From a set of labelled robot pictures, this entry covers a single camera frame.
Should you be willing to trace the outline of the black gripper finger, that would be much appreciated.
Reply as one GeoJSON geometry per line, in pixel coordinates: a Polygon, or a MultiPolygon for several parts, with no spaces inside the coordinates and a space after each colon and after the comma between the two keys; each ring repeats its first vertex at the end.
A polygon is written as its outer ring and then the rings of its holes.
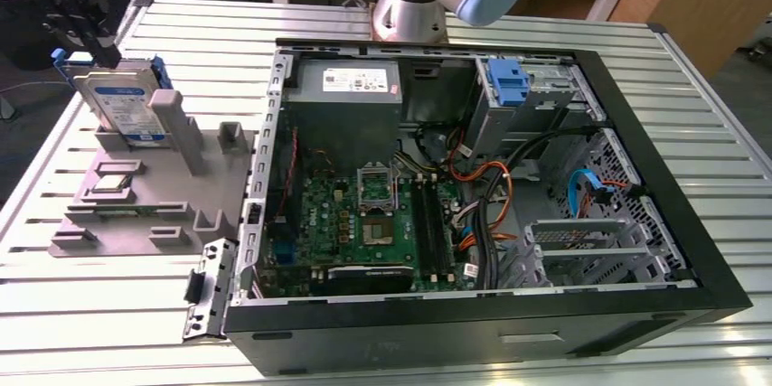
{"type": "Polygon", "coordinates": [[[94,63],[103,68],[114,69],[118,66],[121,55],[115,45],[113,34],[89,34],[89,53],[94,58],[94,63]]]}

